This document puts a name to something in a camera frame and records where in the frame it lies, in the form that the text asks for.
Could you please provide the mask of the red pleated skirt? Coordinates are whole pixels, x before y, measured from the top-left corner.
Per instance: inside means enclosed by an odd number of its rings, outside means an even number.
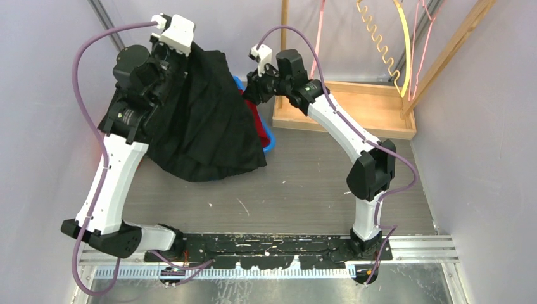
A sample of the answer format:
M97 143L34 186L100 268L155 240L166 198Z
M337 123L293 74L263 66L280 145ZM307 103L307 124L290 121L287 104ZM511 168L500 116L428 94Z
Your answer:
M260 138L262 147L265 148L270 144L270 138L267 135L267 132L265 131L265 127L264 127L263 122L261 121L257 107L251 101L246 100L245 103L246 103L246 106L252 112L254 123L255 123L255 129L257 131L258 137Z

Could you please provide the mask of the black garment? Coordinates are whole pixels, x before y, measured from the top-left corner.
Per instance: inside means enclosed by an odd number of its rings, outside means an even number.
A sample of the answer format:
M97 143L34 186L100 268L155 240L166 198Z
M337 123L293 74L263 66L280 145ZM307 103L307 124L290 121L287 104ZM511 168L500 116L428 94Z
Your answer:
M163 139L146 156L188 182L217 181L267 165L263 148L240 147L230 127L233 101L244 105L226 55L191 45L187 78Z

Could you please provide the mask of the pink plastic hanger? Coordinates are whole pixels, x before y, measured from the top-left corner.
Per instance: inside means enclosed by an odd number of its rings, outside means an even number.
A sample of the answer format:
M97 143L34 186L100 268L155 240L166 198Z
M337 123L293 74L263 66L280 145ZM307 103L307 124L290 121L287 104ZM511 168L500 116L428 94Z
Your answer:
M320 2L319 22L318 22L317 35L316 35L316 40L315 40L315 49L314 49L316 56L319 55L320 40L322 37L322 29L323 29L323 22L324 22L325 3L326 3L326 0L321 0ZM312 66L310 69L311 79L314 77L316 69L317 69L317 62L316 60L313 60Z

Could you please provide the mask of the wooden hanger with metal hook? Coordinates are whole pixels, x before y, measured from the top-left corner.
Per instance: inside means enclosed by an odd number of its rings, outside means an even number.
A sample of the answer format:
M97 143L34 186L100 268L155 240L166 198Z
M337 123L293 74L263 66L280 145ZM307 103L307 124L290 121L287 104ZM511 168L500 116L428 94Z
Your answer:
M405 45L405 58L407 60L411 57L411 43L410 43L410 31L406 14L403 10L401 1L393 0L393 4L397 10L398 18L401 22L403 31L403 42ZM410 83L410 72L405 72L403 77L403 84L398 85L398 81L401 77L400 68L396 68L396 62L393 57L388 56L389 47L384 43L384 37L378 32L378 26L374 22L374 17L369 12L369 7L362 4L362 1L356 1L357 11L361 16L362 21L365 24L366 31L370 34L372 42L375 44L377 52L381 55L383 63L386 65L387 72L392 78L392 83L400 95L401 98L405 97L408 92Z

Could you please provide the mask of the pink wire hanger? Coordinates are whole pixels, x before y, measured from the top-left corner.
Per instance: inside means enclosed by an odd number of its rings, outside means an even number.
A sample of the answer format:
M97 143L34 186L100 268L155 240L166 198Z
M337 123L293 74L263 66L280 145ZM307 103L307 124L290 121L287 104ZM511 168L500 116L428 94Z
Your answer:
M417 1L416 3L414 24L411 27L410 61L407 65L407 70L410 72L407 97L408 102L413 101L417 95L420 74L426 58L429 37L432 33L433 24L437 18L438 11L441 9L442 5L443 1L439 0Z

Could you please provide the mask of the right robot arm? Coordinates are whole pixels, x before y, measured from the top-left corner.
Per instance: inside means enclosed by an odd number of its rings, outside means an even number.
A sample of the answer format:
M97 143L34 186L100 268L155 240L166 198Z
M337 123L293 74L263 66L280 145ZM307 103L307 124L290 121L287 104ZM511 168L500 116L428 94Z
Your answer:
M309 78L297 50L277 53L276 66L271 64L272 50L264 44L252 47L249 57L257 68L247 75L244 98L259 105L284 96L291 106L325 128L350 158L353 166L346 183L356 198L356 208L348 244L356 258L369 259L382 238L380 200L395 176L395 144L366 131L319 79Z

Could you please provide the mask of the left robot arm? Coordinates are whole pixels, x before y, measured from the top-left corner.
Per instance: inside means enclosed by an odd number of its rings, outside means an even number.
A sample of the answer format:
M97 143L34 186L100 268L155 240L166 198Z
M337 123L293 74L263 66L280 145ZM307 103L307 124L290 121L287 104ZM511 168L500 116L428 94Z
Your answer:
M159 251L171 262L185 252L183 234L169 225L126 222L123 207L143 156L163 139L187 78L191 45L154 42L121 50L115 93L98 126L105 153L86 202L62 233L117 258Z

